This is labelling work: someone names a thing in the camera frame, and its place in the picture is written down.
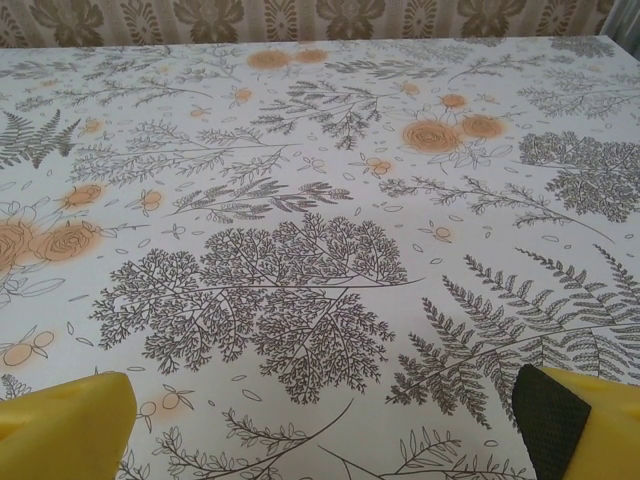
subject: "tablecloth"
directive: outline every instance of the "tablecloth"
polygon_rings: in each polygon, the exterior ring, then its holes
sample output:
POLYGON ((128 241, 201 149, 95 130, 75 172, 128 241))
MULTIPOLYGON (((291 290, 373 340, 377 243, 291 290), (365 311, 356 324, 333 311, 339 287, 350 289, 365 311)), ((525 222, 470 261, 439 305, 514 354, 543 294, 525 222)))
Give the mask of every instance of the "tablecloth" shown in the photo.
POLYGON ((126 372, 121 479, 532 479, 525 363, 640 380, 604 37, 0 51, 4 399, 126 372))

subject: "beige wallpaper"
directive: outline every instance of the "beige wallpaper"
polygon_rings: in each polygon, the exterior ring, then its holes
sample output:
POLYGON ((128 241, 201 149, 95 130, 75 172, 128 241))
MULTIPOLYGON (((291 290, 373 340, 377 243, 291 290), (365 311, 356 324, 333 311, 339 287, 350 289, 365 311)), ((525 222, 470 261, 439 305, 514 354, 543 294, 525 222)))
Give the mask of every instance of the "beige wallpaper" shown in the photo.
POLYGON ((0 0, 0 46, 592 35, 613 0, 0 0))

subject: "branch print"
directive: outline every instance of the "branch print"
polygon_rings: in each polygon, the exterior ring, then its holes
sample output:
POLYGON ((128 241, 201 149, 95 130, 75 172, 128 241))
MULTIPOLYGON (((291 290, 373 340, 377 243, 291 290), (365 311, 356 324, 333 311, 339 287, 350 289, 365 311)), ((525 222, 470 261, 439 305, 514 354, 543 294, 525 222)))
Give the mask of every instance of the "branch print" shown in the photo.
MULTIPOLYGON (((497 444, 488 440, 485 445, 497 444)), ((491 480, 533 480, 526 468, 516 468, 507 459, 499 462, 493 454, 485 452, 483 456, 463 453, 463 442, 454 438, 450 431, 439 433, 437 430, 427 431, 425 427, 417 432, 411 430, 408 441, 400 440, 402 463, 393 471, 377 474, 360 466, 346 457, 320 446, 322 450, 339 459, 349 479, 359 478, 357 472, 368 474, 367 478, 387 480, 400 479, 406 475, 427 474, 428 478, 442 480, 458 480, 465 478, 491 480)))
POLYGON ((253 345, 263 375, 291 399, 315 403, 323 387, 364 392, 387 361, 394 333, 361 303, 357 289, 407 283, 394 240, 371 222, 305 214, 273 232, 227 229, 207 240, 200 261, 154 249, 111 275, 92 318, 109 349, 151 330, 143 355, 164 374, 198 371, 216 347, 225 362, 253 345))
POLYGON ((275 100, 262 108, 269 113, 259 115, 252 124, 265 125, 268 132, 288 135, 301 119, 306 118, 318 122, 323 133, 336 138, 337 149, 353 150, 358 139, 364 138, 371 122, 380 121, 380 99, 397 93, 400 92, 381 95, 360 87, 339 89, 325 81, 299 80, 289 87, 286 101, 275 100))
POLYGON ((424 298, 427 319, 440 344, 409 335, 420 357, 398 357, 404 372, 396 373, 387 403, 423 404, 431 399, 446 414, 462 405, 479 424, 491 428, 485 414, 489 396, 478 382, 484 377, 494 384, 515 426, 511 391, 524 363, 617 382, 640 380, 640 348, 633 343, 640 332, 638 283, 606 250, 595 248, 611 269, 613 285, 590 281, 586 270, 573 265, 517 249, 548 270, 558 284, 557 289, 536 289, 532 280, 494 272, 466 255, 468 269, 497 298, 485 299, 443 276, 443 285, 471 326, 445 316, 424 298))
POLYGON ((555 89, 523 88, 518 95, 529 100, 547 117, 581 115, 607 118, 640 99, 640 75, 617 73, 608 77, 566 69, 549 69, 555 89))
POLYGON ((211 455, 200 450, 190 453, 182 447, 182 433, 178 427, 172 427, 156 440, 159 447, 153 454, 168 457, 168 473, 173 478, 187 473, 190 475, 189 478, 203 480, 214 480, 230 475, 240 476, 246 480, 282 480, 275 467, 276 463, 338 423, 351 407, 351 403, 349 402, 336 418, 311 435, 296 429, 291 423, 287 427, 258 429, 253 425, 253 420, 246 415, 241 420, 236 419, 233 409, 223 413, 229 428, 227 438, 238 437, 242 446, 246 448, 266 447, 266 453, 261 457, 231 457, 224 452, 220 455, 211 455))
POLYGON ((465 200, 471 197, 473 200, 467 202, 467 205, 469 210, 476 215, 484 214, 488 208, 526 208, 529 211, 522 215, 516 215, 514 226, 520 228, 532 226, 539 222, 551 222, 554 225, 562 226, 565 223, 573 222, 613 242, 607 235, 586 223, 552 210, 549 208, 551 202, 541 195, 534 196, 531 189, 507 183, 504 190, 495 192, 490 190, 485 182, 481 180, 466 175, 462 178, 466 183, 466 188, 464 189, 458 187, 447 188, 443 182, 438 180, 414 177, 413 185, 407 185, 405 180, 402 179, 385 180, 380 183, 380 190, 393 198, 418 195, 420 192, 435 193, 436 196, 432 198, 434 205, 452 205, 457 200, 465 200))
POLYGON ((192 136, 162 120, 142 122, 132 133, 126 152, 102 143, 78 148, 82 158, 73 166, 72 181, 100 180, 123 186, 165 170, 191 176, 222 166, 223 176, 229 175, 232 184, 243 185, 270 173, 280 162, 288 162, 283 150, 293 145, 264 143, 260 133, 251 128, 200 130, 192 136), (265 150, 270 153, 225 167, 225 162, 236 154, 265 150))
POLYGON ((626 222, 640 202, 640 146, 599 142, 574 132, 528 134, 520 142, 520 161, 557 170, 547 190, 578 215, 597 213, 626 222))
POLYGON ((274 208, 291 213, 307 213, 319 203, 335 205, 340 200, 352 200, 349 191, 333 188, 328 183, 313 182, 301 186, 298 191, 289 191, 288 185, 277 180, 262 178, 239 188, 219 185, 205 191, 195 190, 173 202, 176 211, 208 212, 206 219, 230 224, 234 220, 261 220, 274 208))

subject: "leaf print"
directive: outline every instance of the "leaf print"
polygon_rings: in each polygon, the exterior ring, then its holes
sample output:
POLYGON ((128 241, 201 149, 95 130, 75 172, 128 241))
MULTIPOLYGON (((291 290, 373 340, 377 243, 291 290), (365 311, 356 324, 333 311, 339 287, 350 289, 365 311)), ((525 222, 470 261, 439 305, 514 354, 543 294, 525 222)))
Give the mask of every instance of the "leaf print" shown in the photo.
POLYGON ((550 39, 551 48, 567 50, 579 57, 602 58, 613 57, 613 45, 598 37, 553 37, 550 39))
POLYGON ((547 183, 567 209, 596 213, 611 222, 626 222, 640 202, 640 146, 629 142, 582 139, 574 132, 527 134, 520 142, 520 161, 556 170, 547 183))
POLYGON ((458 14, 468 18, 463 37, 502 37, 509 29, 509 17, 518 15, 526 0, 458 0, 458 14))
POLYGON ((275 100, 261 109, 270 113, 259 115, 251 123, 265 125, 268 132, 289 135, 298 122, 306 118, 318 122, 324 133, 337 138, 336 148, 353 150, 358 139, 365 137, 371 122, 379 122, 382 118, 378 111, 379 100, 394 93, 379 95, 360 87, 338 89, 325 81, 299 80, 289 87, 287 95, 288 102, 275 100))
POLYGON ((177 207, 173 215, 201 210, 208 212, 207 220, 231 224, 234 220, 261 220, 274 208, 306 213, 319 203, 335 205, 340 200, 352 200, 348 190, 332 188, 323 182, 303 185, 297 192, 286 192, 286 188, 287 185, 267 177, 237 189, 220 185, 196 190, 173 203, 177 207))
POLYGON ((80 123, 74 123, 58 132, 60 110, 39 129, 26 120, 10 112, 3 112, 7 125, 0 134, 0 170, 28 161, 38 168, 43 160, 55 150, 63 157, 69 155, 73 145, 71 135, 80 123))
POLYGON ((120 6, 122 17, 129 28, 129 35, 136 45, 162 44, 160 24, 151 3, 145 3, 144 0, 128 0, 120 6))
POLYGON ((404 11, 403 38, 429 38, 435 27, 438 2, 436 0, 409 0, 404 11))
POLYGON ((11 15, 8 5, 0 7, 0 47, 20 48, 28 47, 29 43, 24 37, 18 22, 11 15))
POLYGON ((67 0, 60 8, 54 0, 34 0, 29 10, 36 22, 54 29, 53 37, 61 47, 103 45, 96 29, 104 24, 104 16, 90 0, 67 0))
POLYGON ((195 43, 235 43, 238 31, 233 24, 244 18, 241 0, 178 0, 173 2, 176 18, 191 27, 195 43))
POLYGON ((330 23, 329 40, 369 39, 373 36, 372 20, 382 16, 385 0, 318 0, 316 13, 330 23))
POLYGON ((545 74, 553 78, 555 89, 523 88, 518 95, 527 98, 547 117, 584 115, 603 119, 618 114, 625 105, 637 104, 640 98, 638 74, 603 77, 565 69, 549 69, 545 74))
POLYGON ((298 38, 298 10, 295 0, 265 0, 267 40, 290 42, 298 38))
POLYGON ((181 361, 198 371, 214 347, 231 362, 254 346, 266 357, 262 374, 277 375, 299 403, 317 402, 329 385, 363 392, 366 379, 380 377, 394 333, 351 292, 407 283, 380 227, 305 214, 273 232, 227 229, 205 247, 200 262, 153 249, 114 272, 116 286, 91 316, 102 324, 100 346, 151 330, 143 356, 164 374, 181 361))

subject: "orange rose print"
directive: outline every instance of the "orange rose print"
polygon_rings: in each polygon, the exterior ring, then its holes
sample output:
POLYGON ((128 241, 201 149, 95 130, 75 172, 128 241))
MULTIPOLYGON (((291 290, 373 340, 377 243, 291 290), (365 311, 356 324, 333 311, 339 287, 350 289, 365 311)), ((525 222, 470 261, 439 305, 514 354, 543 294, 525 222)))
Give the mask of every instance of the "orange rose print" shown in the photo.
POLYGON ((413 83, 405 83, 402 86, 402 91, 407 95, 418 95, 420 93, 418 86, 413 83))
POLYGON ((506 127, 497 118, 474 115, 462 121, 462 129, 471 137, 493 138, 502 135, 506 127))
POLYGON ((233 95, 235 101, 239 104, 247 103, 253 93, 248 88, 241 88, 233 95))
POLYGON ((366 164, 375 175, 385 175, 391 170, 391 163, 380 160, 379 158, 367 158, 366 164))
POLYGON ((296 54, 296 60, 300 63, 322 63, 328 56, 324 50, 304 50, 296 54))
POLYGON ((79 207, 93 203, 93 201, 102 193, 102 187, 99 185, 84 185, 82 187, 73 187, 73 192, 62 199, 64 208, 79 207))
POLYGON ((86 225, 66 225, 34 237, 29 250, 42 260, 61 262, 81 255, 95 239, 95 232, 86 225))
POLYGON ((9 270, 16 259, 27 250, 33 234, 28 227, 0 225, 0 273, 9 270))
POLYGON ((162 195, 160 193, 149 192, 142 197, 142 208, 147 212, 153 212, 160 206, 160 200, 162 200, 162 195))
POLYGON ((407 144, 425 153, 449 152, 460 144, 453 128, 432 120, 412 123, 404 129, 402 137, 407 144))
POLYGON ((276 70, 287 66, 290 61, 289 54, 280 50, 263 50, 247 58, 247 64, 256 70, 276 70))
POLYGON ((467 99, 462 95, 450 93, 442 97, 442 105, 448 108, 459 108, 467 104, 467 99))

